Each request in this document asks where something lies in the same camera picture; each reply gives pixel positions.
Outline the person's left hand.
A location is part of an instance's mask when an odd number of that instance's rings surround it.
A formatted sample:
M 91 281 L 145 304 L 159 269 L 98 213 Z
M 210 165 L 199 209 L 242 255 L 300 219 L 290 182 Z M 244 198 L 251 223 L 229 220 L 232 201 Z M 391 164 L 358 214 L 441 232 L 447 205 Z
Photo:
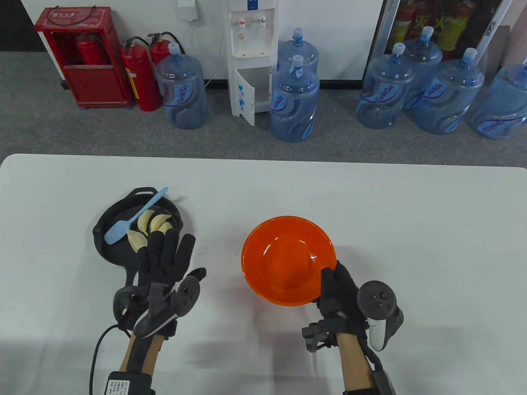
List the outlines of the person's left hand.
M 177 319 L 195 306 L 207 275 L 203 267 L 189 269 L 196 238 L 166 226 L 148 236 L 129 230 L 127 238 L 140 262 L 138 283 L 116 293 L 117 323 L 137 338 L 171 337 Z

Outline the person's right hand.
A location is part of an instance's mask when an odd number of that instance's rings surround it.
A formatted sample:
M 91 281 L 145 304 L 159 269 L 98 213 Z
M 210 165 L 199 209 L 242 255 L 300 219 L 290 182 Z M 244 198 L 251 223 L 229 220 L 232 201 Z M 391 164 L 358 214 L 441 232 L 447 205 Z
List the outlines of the person's right hand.
M 343 333 L 367 340 L 367 320 L 357 303 L 358 287 L 339 261 L 335 269 L 321 271 L 321 292 L 317 307 L 324 330 L 332 335 Z

